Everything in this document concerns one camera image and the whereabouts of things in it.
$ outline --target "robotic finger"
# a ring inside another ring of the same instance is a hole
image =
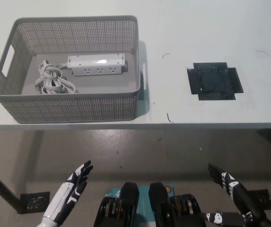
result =
[[[63,224],[87,185],[87,175],[93,168],[90,164],[91,161],[82,164],[61,185],[38,227],[59,227]]]

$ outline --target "white surface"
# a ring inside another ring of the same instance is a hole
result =
[[[1,128],[271,128],[270,0],[0,1],[0,57],[17,18],[102,15],[138,19],[146,89],[140,116],[130,122],[19,125],[0,104]],[[221,61],[236,67],[244,93],[235,101],[199,101],[190,93],[186,68]]]

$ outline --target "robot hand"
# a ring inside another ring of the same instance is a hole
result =
[[[266,218],[266,214],[262,207],[260,207],[250,196],[247,189],[237,180],[235,180],[229,173],[225,170],[215,166],[213,164],[208,165],[208,170],[212,176],[215,183],[219,184],[227,194],[234,201],[236,207],[240,211],[243,221],[246,226],[260,226],[260,227],[271,227],[271,221]],[[219,216],[219,220],[224,221],[224,216],[221,214],[208,214],[210,217],[215,218]],[[242,220],[238,218],[235,214],[227,213],[225,214],[227,218],[225,220],[238,220],[238,223],[242,223]]]
[[[93,166],[88,161],[77,168],[61,185],[37,227],[59,227],[66,220],[87,185],[87,175]]]

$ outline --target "power strip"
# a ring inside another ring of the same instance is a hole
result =
[[[122,74],[124,67],[124,53],[68,56],[67,62],[74,76]]]

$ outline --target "gray floor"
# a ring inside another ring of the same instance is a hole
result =
[[[88,159],[94,169],[64,227],[93,226],[104,192],[125,181],[172,183],[176,194],[194,194],[204,211],[236,211],[209,178],[208,162],[271,194],[271,144],[253,130],[0,131],[0,179],[15,194],[53,196]],[[18,215],[0,197],[0,227],[35,227],[41,217]]]

